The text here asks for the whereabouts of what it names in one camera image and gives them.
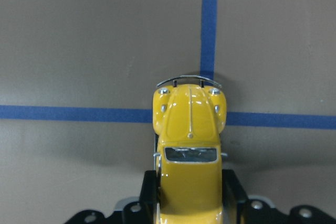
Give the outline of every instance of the blue tape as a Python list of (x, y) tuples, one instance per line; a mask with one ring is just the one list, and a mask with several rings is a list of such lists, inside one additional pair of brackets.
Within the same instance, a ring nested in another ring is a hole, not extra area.
[[(152, 110), (0, 105), (0, 119), (151, 123)], [(227, 125), (336, 130), (336, 116), (228, 112)]]
[(228, 112), (227, 125), (336, 130), (336, 116)]
[(152, 110), (0, 105), (0, 119), (151, 123)]
[(214, 79), (217, 0), (202, 0), (200, 75)]

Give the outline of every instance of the chrome trim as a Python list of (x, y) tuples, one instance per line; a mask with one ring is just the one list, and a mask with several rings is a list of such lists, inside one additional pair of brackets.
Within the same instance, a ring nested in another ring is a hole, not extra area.
[(193, 101), (192, 101), (193, 97), (192, 97), (192, 94), (191, 94), (191, 88), (189, 88), (189, 103), (190, 103), (190, 106), (189, 106), (189, 109), (190, 109), (190, 124), (189, 124), (189, 134), (188, 134), (188, 137), (189, 135), (193, 133)]
[[(178, 161), (170, 161), (167, 158), (167, 155), (166, 155), (166, 148), (179, 148), (179, 149), (186, 149), (186, 148), (188, 148), (188, 149), (198, 149), (198, 148), (201, 148), (201, 149), (216, 149), (217, 159), (215, 161), (211, 161), (211, 162), (178, 162)], [(166, 146), (164, 148), (163, 152), (164, 152), (164, 158), (166, 159), (167, 163), (192, 165), (192, 164), (214, 164), (214, 163), (218, 162), (218, 148), (216, 148), (216, 147), (171, 147), (171, 146)]]
[(161, 224), (161, 218), (160, 218), (160, 203), (156, 203), (156, 223)]
[(196, 74), (183, 74), (183, 75), (181, 75), (181, 76), (179, 76), (179, 77), (169, 78), (169, 79), (167, 79), (167, 80), (164, 80), (164, 81), (159, 82), (156, 86), (159, 87), (159, 86), (161, 86), (162, 84), (165, 84), (165, 83), (167, 83), (167, 82), (169, 82), (169, 81), (173, 81), (173, 82), (174, 82), (174, 81), (177, 81), (177, 80), (179, 80), (179, 79), (199, 79), (199, 80), (203, 80), (203, 81), (209, 82), (209, 83), (211, 83), (212, 85), (217, 86), (217, 87), (219, 87), (219, 88), (222, 88), (222, 85), (219, 84), (218, 82), (216, 82), (216, 81), (214, 81), (214, 80), (211, 80), (211, 79), (208, 78), (208, 77), (198, 76), (198, 75), (196, 75)]
[(153, 154), (153, 157), (154, 157), (154, 170), (156, 170), (156, 158), (159, 157), (159, 166), (158, 168), (161, 167), (161, 153), (160, 152), (155, 152)]

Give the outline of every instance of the yellow toy car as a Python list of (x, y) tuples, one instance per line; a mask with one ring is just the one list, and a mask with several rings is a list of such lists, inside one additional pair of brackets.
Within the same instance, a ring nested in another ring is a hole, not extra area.
[(223, 223), (219, 134), (226, 122), (226, 99), (221, 85), (205, 77), (180, 76), (157, 86), (153, 97), (159, 183), (156, 223)]

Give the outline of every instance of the windshield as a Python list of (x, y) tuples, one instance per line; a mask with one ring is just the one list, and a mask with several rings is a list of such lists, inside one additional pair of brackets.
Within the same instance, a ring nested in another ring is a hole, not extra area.
[(166, 147), (166, 158), (173, 162), (214, 162), (216, 148)]

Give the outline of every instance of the car body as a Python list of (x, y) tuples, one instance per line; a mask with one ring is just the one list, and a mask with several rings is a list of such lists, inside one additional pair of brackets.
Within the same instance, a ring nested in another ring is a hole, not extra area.
[[(199, 84), (177, 84), (180, 79)], [(170, 79), (153, 96), (159, 181), (157, 223), (222, 223), (222, 158), (219, 134), (226, 99), (218, 83), (200, 76)]]

